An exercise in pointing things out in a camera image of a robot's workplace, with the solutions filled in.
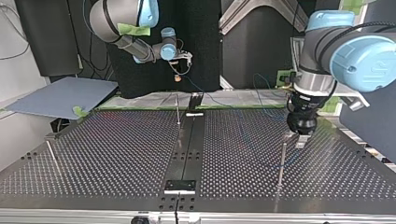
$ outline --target blue joint cap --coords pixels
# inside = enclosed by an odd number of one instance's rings
[[[176,35],[175,29],[172,27],[166,27],[161,30],[162,38],[171,37],[171,36],[175,36],[175,35]]]
[[[166,61],[171,61],[172,59],[174,59],[176,53],[177,53],[177,49],[173,44],[165,44],[161,48],[161,58],[163,58]]]
[[[142,61],[140,61],[138,58],[136,58],[135,56],[134,56],[134,61],[136,62],[136,63],[143,63]]]
[[[351,11],[322,10],[309,18],[306,31],[329,28],[335,26],[353,26],[355,13]]]
[[[351,39],[332,55],[330,71],[355,91],[386,87],[396,79],[396,43],[379,35]]]
[[[158,24],[158,19],[160,18],[157,0],[140,0],[137,9],[140,8],[140,4],[143,4],[143,6],[140,17],[138,18],[138,25],[149,26],[150,28],[155,27]]]

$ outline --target robotic arm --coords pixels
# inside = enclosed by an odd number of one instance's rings
[[[177,49],[174,28],[162,29],[163,42],[153,46],[136,36],[120,35],[119,23],[155,27],[159,20],[157,0],[99,0],[92,7],[90,20],[92,29],[99,38],[129,52],[137,63],[186,59],[187,66],[191,66],[192,55]]]
[[[369,22],[352,27],[355,16],[348,11],[315,12],[306,29],[295,92],[288,102],[287,123],[304,142],[317,127],[317,112],[340,82],[352,90],[370,92],[396,79],[396,34],[364,33],[359,27],[389,22]]]

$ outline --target wire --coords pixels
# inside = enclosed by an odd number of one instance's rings
[[[175,222],[176,222],[176,224],[178,224],[178,215],[177,215],[177,209],[178,209],[178,200],[179,200],[179,198],[180,198],[180,193],[177,195],[177,202],[176,202],[176,206],[175,206],[175,212],[174,212],[174,214],[175,214]]]
[[[110,78],[111,78],[111,76],[113,76],[113,74],[114,74],[114,68],[112,69],[112,72],[110,73],[110,75],[108,74],[108,72],[110,71],[110,68],[113,68],[112,66],[109,66],[108,68],[107,68],[107,71],[106,71],[106,74],[105,74],[105,80],[107,80],[107,81],[109,81],[110,80]]]
[[[148,60],[150,58],[150,56],[152,56],[152,58],[153,58],[152,62],[156,63],[157,62],[157,58],[155,57],[154,49],[152,48],[152,46],[150,44],[146,43],[145,41],[139,41],[139,42],[144,44],[144,45],[146,45],[146,47],[148,47],[148,49],[150,51],[150,54],[145,59],[143,59],[143,61]]]
[[[225,105],[225,104],[223,104],[223,103],[221,103],[221,102],[219,102],[219,101],[216,101],[209,93],[205,92],[202,88],[200,88],[198,85],[196,85],[196,84],[191,80],[190,77],[187,77],[187,76],[183,76],[183,77],[185,77],[185,78],[191,83],[192,86],[194,86],[195,88],[197,88],[197,89],[198,89],[199,91],[201,91],[203,94],[208,95],[208,96],[210,97],[210,99],[211,99],[213,102],[215,102],[215,103],[217,103],[217,104],[219,104],[219,105]],[[235,109],[236,111],[239,112],[239,117],[240,117],[241,119],[244,118],[242,112],[241,112],[238,108],[235,108],[235,107],[233,107],[233,106],[231,106],[231,105],[225,105],[225,106],[230,107],[230,108],[232,108],[232,109]],[[238,126],[239,126],[240,133],[241,133],[241,135],[243,136],[244,141],[246,142],[246,144],[247,144],[250,148],[253,148],[253,146],[249,143],[250,140],[248,139],[248,135],[245,134],[245,132],[244,132],[244,128],[242,127],[242,122],[238,122]],[[280,168],[280,167],[285,167],[285,168],[286,168],[287,166],[290,166],[290,165],[293,164],[293,162],[295,161],[295,159],[297,158],[297,156],[298,156],[298,151],[296,151],[296,152],[294,153],[294,155],[292,156],[292,158],[291,158],[290,160],[286,161],[283,165],[280,165],[280,164],[279,164],[279,165],[275,165],[275,166],[266,166],[266,167],[269,167],[269,168]]]
[[[379,30],[374,31],[374,33],[382,33],[384,31],[387,31],[387,30],[390,30],[390,29],[394,29],[394,28],[395,27],[392,27],[392,26],[386,26],[386,27],[383,27],[383,28],[381,28]]]
[[[179,48],[180,50],[183,50],[183,47],[184,47],[184,41],[182,40],[182,39],[177,39],[177,41],[180,41],[181,42],[181,47]]]
[[[11,11],[15,14],[15,16],[19,19],[20,16],[18,15],[18,12],[17,12],[13,7],[11,7],[11,6],[7,5],[7,4],[4,4],[4,3],[0,3],[0,10],[1,10],[3,16],[4,16],[5,19],[11,24],[11,26],[12,26],[13,29],[17,32],[17,34],[18,34],[24,41],[26,41],[27,45],[26,45],[26,48],[23,50],[23,52],[18,53],[18,54],[16,54],[16,55],[12,55],[12,56],[8,56],[8,57],[0,58],[1,61],[3,61],[3,60],[9,60],[9,59],[14,59],[14,58],[18,58],[18,57],[22,56],[23,54],[25,54],[25,53],[27,52],[27,50],[29,49],[29,47],[30,47],[29,42],[27,42],[27,40],[26,40],[26,36],[25,36],[24,32],[23,32],[23,31],[20,32],[20,31],[18,30],[18,28],[15,26],[15,24],[11,21],[11,19],[9,18],[9,16],[8,16],[8,15],[6,14],[6,12],[3,10],[3,7],[8,8],[9,10],[11,10]]]
[[[83,1],[82,13],[83,13],[84,22],[85,22],[85,24],[86,24],[86,26],[87,26],[87,29],[91,32],[91,35],[93,35],[92,29],[90,28],[90,26],[89,26],[88,23],[86,22],[86,17],[85,17],[85,6],[86,6],[86,0]],[[82,55],[81,49],[80,49],[79,44],[78,44],[76,27],[75,27],[75,24],[74,24],[74,21],[73,21],[73,17],[72,17],[72,12],[71,12],[71,8],[70,8],[70,3],[69,3],[69,1],[67,1],[67,7],[68,7],[68,10],[69,10],[70,20],[71,20],[71,22],[72,22],[72,29],[73,29],[74,38],[75,38],[75,41],[76,41],[76,47],[77,47],[78,56],[79,56],[79,58],[81,59],[81,62],[83,63],[83,69],[82,69],[79,73],[77,73],[76,75],[82,74],[82,73],[85,71],[86,65],[88,65],[88,67],[90,67],[91,70],[92,70],[91,78],[93,78],[94,75],[96,74],[96,75],[97,75],[98,77],[100,77],[101,79],[104,79],[96,70],[98,70],[98,71],[105,71],[106,68],[105,68],[105,69],[97,68],[96,65],[94,65],[92,62],[90,62],[90,60],[87,60],[87,59]],[[89,55],[89,58],[91,58],[91,56],[92,56],[92,38],[90,37],[90,55]],[[107,56],[106,56],[106,67],[108,67],[108,54],[107,54]]]
[[[262,106],[262,111],[263,111],[266,115],[270,116],[270,117],[273,118],[273,119],[285,120],[285,117],[280,117],[280,116],[273,115],[272,113],[269,113],[269,112],[265,109],[264,104],[262,103],[262,98],[260,97],[259,90],[257,89],[257,86],[256,86],[256,77],[261,77],[263,80],[265,80],[265,82],[267,83],[268,88],[269,88],[270,90],[271,90],[271,87],[270,87],[270,84],[269,84],[268,80],[267,80],[265,77],[263,77],[261,74],[256,73],[256,74],[253,75],[253,86],[254,86],[254,90],[255,90],[256,93],[257,93],[257,96],[259,97],[260,105]]]
[[[62,119],[59,119],[58,125],[57,125],[57,128],[56,128],[56,133],[61,131],[61,125],[62,125]]]
[[[13,56],[6,57],[6,58],[0,58],[0,60],[9,60],[9,59],[18,58],[18,57],[22,56],[23,54],[25,54],[26,51],[29,49],[29,47],[30,47],[30,45],[27,44],[26,49],[23,52],[21,52],[19,54],[16,54],[16,55],[13,55]]]
[[[18,30],[18,28],[15,26],[14,22],[12,22],[12,20],[9,18],[7,13],[3,10],[3,7],[8,8],[9,10],[11,10],[18,19],[20,19],[20,15],[18,15],[17,11],[14,8],[12,8],[11,6],[9,6],[7,4],[4,4],[4,3],[0,3],[0,8],[1,8],[1,11],[2,11],[2,14],[3,14],[3,17],[8,21],[8,23],[12,26],[12,28],[18,33],[18,35],[24,41],[27,42],[25,33],[21,32],[20,30]]]
[[[82,17],[84,18],[84,22],[85,25],[87,26],[87,29],[93,34],[93,30],[90,27],[90,25],[88,25],[87,18],[85,17],[85,6],[87,5],[86,2],[87,2],[86,0],[82,2]]]
[[[93,39],[93,33],[90,33],[90,53],[89,53],[89,60],[90,60],[90,63],[91,63],[91,65],[92,65],[92,67],[93,68],[95,68],[96,70],[98,70],[98,71],[105,71],[106,69],[107,69],[107,66],[108,66],[108,52],[106,53],[106,64],[105,64],[105,67],[104,68],[98,68],[98,67],[96,67],[96,65],[93,63],[93,61],[92,61],[92,39]]]
[[[185,76],[190,72],[191,66],[188,66],[187,71],[185,71],[184,73],[179,73],[176,68],[174,68],[174,66],[171,64],[171,62],[168,62],[169,66],[171,66],[172,70],[178,75],[178,76]]]

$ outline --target blue cable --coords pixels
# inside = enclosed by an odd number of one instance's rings
[[[262,98],[260,97],[259,90],[258,90],[257,87],[256,87],[256,76],[261,77],[261,78],[266,82],[266,84],[267,84],[267,86],[268,86],[268,88],[269,88],[270,90],[271,90],[271,86],[270,86],[270,83],[268,82],[268,80],[267,80],[265,77],[263,77],[261,74],[259,74],[259,73],[254,74],[254,76],[253,76],[253,86],[254,86],[254,89],[255,89],[255,91],[256,91],[256,93],[257,93],[257,96],[259,97],[260,104],[262,105],[262,111],[263,111],[266,115],[270,116],[270,117],[273,118],[273,119],[285,120],[285,117],[276,116],[276,115],[274,115],[274,114],[268,112],[268,111],[265,109],[264,105],[262,104]]]
[[[198,89],[199,91],[201,91],[203,94],[208,95],[208,96],[210,97],[210,99],[211,99],[213,102],[215,102],[215,103],[217,103],[217,104],[219,104],[219,105],[224,105],[224,106],[230,107],[230,108],[232,108],[232,109],[236,109],[236,110],[239,112],[239,115],[238,115],[238,116],[239,116],[241,119],[244,118],[242,112],[241,112],[238,108],[235,108],[235,107],[233,107],[233,106],[231,106],[231,105],[225,105],[225,104],[223,104],[223,103],[221,103],[221,102],[219,102],[219,101],[216,101],[209,93],[205,92],[202,88],[200,88],[198,85],[196,85],[196,84],[191,80],[191,78],[189,78],[189,77],[187,77],[187,76],[181,76],[181,77],[185,77],[186,79],[188,79],[192,86],[194,86],[195,88],[197,88],[197,89]],[[243,136],[243,138],[244,138],[245,143],[246,143],[250,148],[253,148],[253,146],[250,144],[250,139],[248,139],[248,135],[245,134],[245,132],[244,132],[244,129],[243,129],[243,127],[242,127],[242,122],[237,122],[237,123],[238,123],[238,126],[239,126],[239,131],[241,132],[241,134],[242,134],[242,136]],[[293,154],[293,156],[291,157],[291,159],[289,159],[288,161],[286,161],[283,165],[281,165],[281,164],[275,165],[275,166],[267,166],[267,165],[266,165],[266,167],[270,167],[270,168],[281,168],[281,167],[283,166],[284,168],[287,168],[288,166],[290,166],[290,165],[292,165],[292,164],[294,163],[294,161],[295,161],[295,159],[297,158],[297,156],[298,156],[298,151],[296,151],[296,152]]]
[[[93,30],[92,30],[91,27],[88,25],[87,18],[85,17],[85,6],[86,6],[86,2],[87,2],[86,0],[84,0],[84,1],[82,2],[82,17],[84,18],[84,22],[85,22],[85,25],[87,26],[88,30],[89,30],[91,33],[94,34]]]

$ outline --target metal rod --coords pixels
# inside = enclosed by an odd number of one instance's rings
[[[179,109],[178,109],[178,94],[176,93],[176,103],[175,103],[175,105],[176,105],[176,111],[177,111],[177,125],[180,125],[180,111],[179,111]]]
[[[46,141],[46,143],[47,143],[47,146],[49,147],[50,155],[52,156],[52,158],[53,158],[55,161],[57,161],[57,160],[56,160],[56,157],[55,157],[55,154],[53,153],[53,149],[52,149],[52,146],[51,146],[51,144],[50,144],[50,141]]]
[[[285,157],[286,157],[286,147],[288,146],[287,143],[283,143],[282,146],[282,157],[280,158],[280,170],[279,170],[279,180],[277,186],[282,188],[282,178],[283,178],[283,170],[285,168]]]

